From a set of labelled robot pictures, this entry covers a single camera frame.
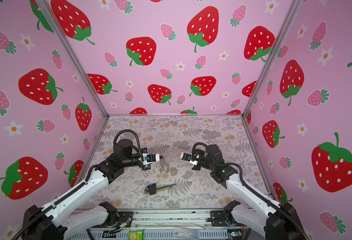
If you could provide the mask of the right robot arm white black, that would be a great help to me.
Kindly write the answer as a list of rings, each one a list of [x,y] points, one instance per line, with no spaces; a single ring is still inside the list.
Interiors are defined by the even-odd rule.
[[[236,163],[225,163],[217,145],[196,143],[191,157],[186,158],[199,168],[211,170],[214,180],[239,195],[265,220],[262,230],[267,240],[307,240],[298,214],[291,204],[281,204],[248,184],[242,168]]]

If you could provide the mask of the aluminium rail frame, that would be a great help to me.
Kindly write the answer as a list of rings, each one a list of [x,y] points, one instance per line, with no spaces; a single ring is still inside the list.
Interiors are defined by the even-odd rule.
[[[246,222],[239,227],[213,227],[207,220],[211,211],[223,209],[122,209],[134,212],[130,228],[87,227],[73,234],[71,240],[126,240],[130,231],[144,231],[145,240],[183,240],[174,238],[174,227],[199,230],[199,240],[263,240],[265,237]]]

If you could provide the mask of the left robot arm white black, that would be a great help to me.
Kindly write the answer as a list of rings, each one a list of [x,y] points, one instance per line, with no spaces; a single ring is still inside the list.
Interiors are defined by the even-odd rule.
[[[86,202],[94,193],[107,187],[119,176],[125,168],[139,167],[146,171],[151,165],[160,162],[164,157],[159,154],[149,154],[146,148],[141,148],[136,132],[128,130],[136,142],[129,139],[119,139],[125,133],[120,131],[113,141],[113,153],[99,164],[89,168],[86,177],[57,200],[51,201],[40,208],[32,206],[25,212],[24,224],[14,235],[14,239],[22,240],[67,240],[93,226],[103,224],[109,215],[117,212],[109,203],[84,212],[70,220],[70,214]]]

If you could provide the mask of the green snack packet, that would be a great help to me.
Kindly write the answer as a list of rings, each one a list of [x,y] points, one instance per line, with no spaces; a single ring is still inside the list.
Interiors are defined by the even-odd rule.
[[[143,240],[144,239],[144,231],[130,231],[128,240]]]

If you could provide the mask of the clear plastic bag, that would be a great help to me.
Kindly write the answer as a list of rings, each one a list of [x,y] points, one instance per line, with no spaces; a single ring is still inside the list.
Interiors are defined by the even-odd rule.
[[[174,227],[173,236],[174,238],[184,240],[199,240],[199,230],[184,227]]]

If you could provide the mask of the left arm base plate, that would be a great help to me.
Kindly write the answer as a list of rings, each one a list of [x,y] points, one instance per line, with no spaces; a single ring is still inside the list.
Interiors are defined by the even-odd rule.
[[[134,212],[116,212],[109,214],[106,221],[93,228],[118,228],[121,224],[127,224],[125,228],[130,228]]]

